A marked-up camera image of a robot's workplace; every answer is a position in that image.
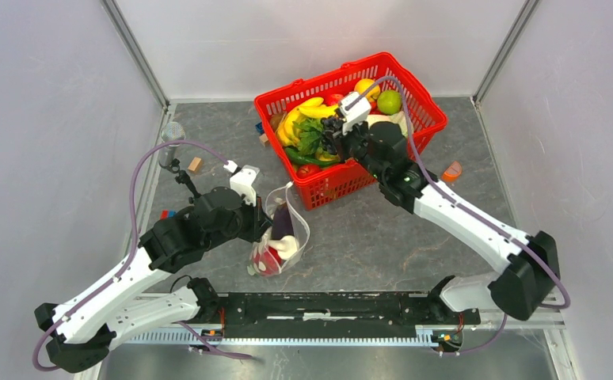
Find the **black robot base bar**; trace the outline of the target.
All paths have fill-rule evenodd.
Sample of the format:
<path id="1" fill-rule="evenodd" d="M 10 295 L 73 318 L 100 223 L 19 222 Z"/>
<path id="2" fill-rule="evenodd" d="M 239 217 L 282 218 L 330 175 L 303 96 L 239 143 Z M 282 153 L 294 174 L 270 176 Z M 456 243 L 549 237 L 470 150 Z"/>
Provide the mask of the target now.
<path id="1" fill-rule="evenodd" d="M 226 338 L 409 338 L 417 326 L 477 325 L 478 310 L 449 310 L 437 297 L 401 291 L 221 294 L 193 323 Z"/>

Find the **dark grape bunch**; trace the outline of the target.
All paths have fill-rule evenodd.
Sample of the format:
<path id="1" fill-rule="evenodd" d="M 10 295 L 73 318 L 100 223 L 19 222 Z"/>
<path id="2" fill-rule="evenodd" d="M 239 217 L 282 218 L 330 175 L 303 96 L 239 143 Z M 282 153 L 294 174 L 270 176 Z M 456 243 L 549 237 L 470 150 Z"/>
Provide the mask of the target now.
<path id="1" fill-rule="evenodd" d="M 336 116 L 321 118 L 322 148 L 329 154 L 338 155 L 341 152 L 341 136 L 343 120 Z"/>

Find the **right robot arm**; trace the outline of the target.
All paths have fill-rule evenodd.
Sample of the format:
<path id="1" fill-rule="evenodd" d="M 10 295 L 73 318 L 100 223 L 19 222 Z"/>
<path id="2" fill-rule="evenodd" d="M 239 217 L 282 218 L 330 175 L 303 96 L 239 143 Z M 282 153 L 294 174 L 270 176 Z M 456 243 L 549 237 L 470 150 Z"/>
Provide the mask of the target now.
<path id="1" fill-rule="evenodd" d="M 430 317 L 448 323 L 468 309 L 499 309 L 528 320 L 560 280 L 554 238 L 544 231 L 530 235 L 505 224 L 451 190 L 409 157 L 400 127 L 388 121 L 346 127 L 326 124 L 329 150 L 360 164 L 379 183 L 385 199 L 428 220 L 473 249 L 492 272 L 451 276 L 436 285 L 428 301 Z"/>

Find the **clear zip top bag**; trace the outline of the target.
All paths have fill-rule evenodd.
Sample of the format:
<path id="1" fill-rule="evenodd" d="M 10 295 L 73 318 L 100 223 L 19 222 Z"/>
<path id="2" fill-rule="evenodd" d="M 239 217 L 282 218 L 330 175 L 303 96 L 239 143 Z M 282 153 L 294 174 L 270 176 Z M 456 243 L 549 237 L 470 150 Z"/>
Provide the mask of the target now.
<path id="1" fill-rule="evenodd" d="M 296 208 L 294 184 L 272 190 L 263 206 L 272 225 L 253 245 L 247 271 L 252 276 L 277 276 L 297 264 L 310 240 L 310 227 Z"/>

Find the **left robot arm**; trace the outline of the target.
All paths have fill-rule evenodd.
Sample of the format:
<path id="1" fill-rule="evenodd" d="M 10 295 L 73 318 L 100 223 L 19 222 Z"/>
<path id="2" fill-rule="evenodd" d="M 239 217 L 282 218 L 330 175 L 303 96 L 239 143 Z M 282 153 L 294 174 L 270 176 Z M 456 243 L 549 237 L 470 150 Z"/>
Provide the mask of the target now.
<path id="1" fill-rule="evenodd" d="M 192 319 L 213 321 L 220 301 L 207 279 L 191 279 L 152 301 L 137 303 L 135 298 L 229 241 L 259 242 L 271 225 L 260 196 L 228 187 L 195 196 L 190 205 L 135 237 L 134 249 L 81 294 L 35 309 L 44 334 L 32 354 L 33 366 L 76 374 L 133 336 Z"/>

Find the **white garlic bulb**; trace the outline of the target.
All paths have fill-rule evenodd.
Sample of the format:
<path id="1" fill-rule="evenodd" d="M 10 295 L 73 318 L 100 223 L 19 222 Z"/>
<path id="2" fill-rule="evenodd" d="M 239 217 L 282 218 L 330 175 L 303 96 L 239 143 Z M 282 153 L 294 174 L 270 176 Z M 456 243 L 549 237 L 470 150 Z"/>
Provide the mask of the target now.
<path id="1" fill-rule="evenodd" d="M 299 250 L 299 242 L 292 235 L 285 235 L 280 240 L 269 240 L 268 245 L 276 250 L 282 261 L 290 260 Z"/>

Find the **yellow lemon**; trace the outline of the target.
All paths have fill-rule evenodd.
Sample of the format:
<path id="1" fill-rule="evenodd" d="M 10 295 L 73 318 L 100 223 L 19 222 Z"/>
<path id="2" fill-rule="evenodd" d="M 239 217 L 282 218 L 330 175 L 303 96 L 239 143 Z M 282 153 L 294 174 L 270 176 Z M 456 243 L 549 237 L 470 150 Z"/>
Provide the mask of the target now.
<path id="1" fill-rule="evenodd" d="M 381 94 L 381 89 L 379 85 L 375 84 L 375 81 L 370 78 L 362 78 L 360 79 L 354 86 L 354 90 L 358 94 L 366 93 L 365 97 L 368 101 L 376 102 L 379 95 Z"/>

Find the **green lime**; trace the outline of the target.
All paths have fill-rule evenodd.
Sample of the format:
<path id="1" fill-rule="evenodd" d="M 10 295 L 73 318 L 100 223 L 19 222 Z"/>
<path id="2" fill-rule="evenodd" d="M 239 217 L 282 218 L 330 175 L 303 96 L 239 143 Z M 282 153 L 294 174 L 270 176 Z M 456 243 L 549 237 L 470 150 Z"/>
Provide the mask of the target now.
<path id="1" fill-rule="evenodd" d="M 376 106 L 382 114 L 394 115 L 402 110 L 402 95 L 396 90 L 385 90 L 379 94 Z"/>

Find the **purple eggplant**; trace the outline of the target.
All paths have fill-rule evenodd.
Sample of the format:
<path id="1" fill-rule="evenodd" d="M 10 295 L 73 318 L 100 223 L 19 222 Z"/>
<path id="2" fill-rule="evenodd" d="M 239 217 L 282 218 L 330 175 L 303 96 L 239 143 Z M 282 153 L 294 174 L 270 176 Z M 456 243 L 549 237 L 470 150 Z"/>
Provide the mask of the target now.
<path id="1" fill-rule="evenodd" d="M 285 235 L 295 236 L 294 226 L 287 203 L 279 204 L 272 214 L 271 240 L 280 240 Z"/>

